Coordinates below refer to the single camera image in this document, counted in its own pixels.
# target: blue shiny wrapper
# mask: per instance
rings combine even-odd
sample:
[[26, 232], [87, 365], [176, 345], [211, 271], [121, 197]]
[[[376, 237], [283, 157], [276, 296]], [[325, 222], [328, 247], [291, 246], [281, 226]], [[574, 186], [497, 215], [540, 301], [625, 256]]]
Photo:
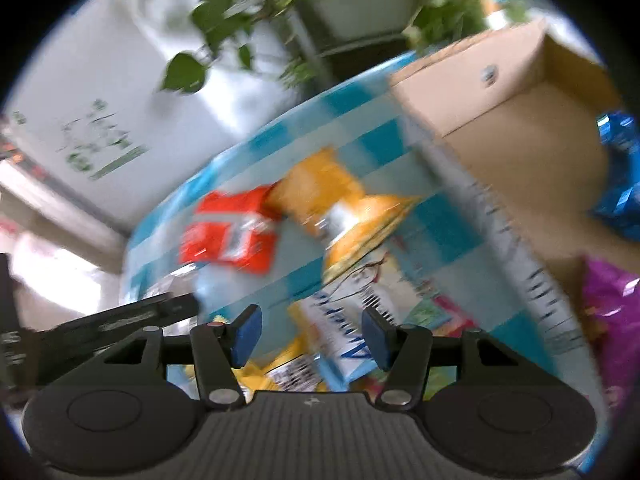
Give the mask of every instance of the blue shiny wrapper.
[[636, 120], [623, 112], [597, 120], [600, 142], [609, 154], [607, 190], [593, 213], [624, 237], [640, 240], [640, 135]]

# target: magenta package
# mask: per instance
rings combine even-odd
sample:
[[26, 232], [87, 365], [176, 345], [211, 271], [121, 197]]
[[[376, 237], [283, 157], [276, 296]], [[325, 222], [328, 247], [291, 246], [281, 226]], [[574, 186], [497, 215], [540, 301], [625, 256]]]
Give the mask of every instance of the magenta package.
[[640, 372], [640, 276], [586, 258], [582, 300], [606, 333], [597, 352], [609, 407], [622, 405]]

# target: ribbed black surface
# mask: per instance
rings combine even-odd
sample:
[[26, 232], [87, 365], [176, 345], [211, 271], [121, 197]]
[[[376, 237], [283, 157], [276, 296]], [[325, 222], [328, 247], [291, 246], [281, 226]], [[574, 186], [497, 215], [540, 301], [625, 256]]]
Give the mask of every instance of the ribbed black surface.
[[[55, 478], [81, 477], [52, 471]], [[440, 456], [405, 415], [364, 394], [259, 392], [236, 412], [213, 413], [178, 455], [119, 480], [480, 480]], [[577, 479], [572, 471], [545, 479]]]

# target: red snack package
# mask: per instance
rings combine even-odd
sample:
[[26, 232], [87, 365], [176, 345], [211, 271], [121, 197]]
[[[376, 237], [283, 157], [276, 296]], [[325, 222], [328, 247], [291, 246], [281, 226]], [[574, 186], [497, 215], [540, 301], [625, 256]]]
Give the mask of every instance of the red snack package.
[[265, 205], [271, 187], [259, 186], [238, 194], [207, 194], [184, 232], [180, 261], [221, 262], [257, 274], [268, 272], [280, 219], [279, 213]]

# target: yellow package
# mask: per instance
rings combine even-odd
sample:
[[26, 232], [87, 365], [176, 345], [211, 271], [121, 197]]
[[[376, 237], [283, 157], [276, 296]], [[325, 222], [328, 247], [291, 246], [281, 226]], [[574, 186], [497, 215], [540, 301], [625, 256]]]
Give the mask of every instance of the yellow package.
[[[311, 357], [305, 352], [301, 337], [295, 338], [277, 357], [264, 368], [248, 361], [239, 370], [233, 370], [236, 380], [247, 402], [257, 390], [286, 392], [325, 392], [326, 387], [316, 374]], [[195, 378], [193, 365], [184, 371], [190, 379]]]
[[416, 197], [366, 195], [360, 182], [323, 148], [295, 165], [274, 186], [268, 206], [295, 218], [327, 246], [328, 283], [388, 237], [418, 202]]

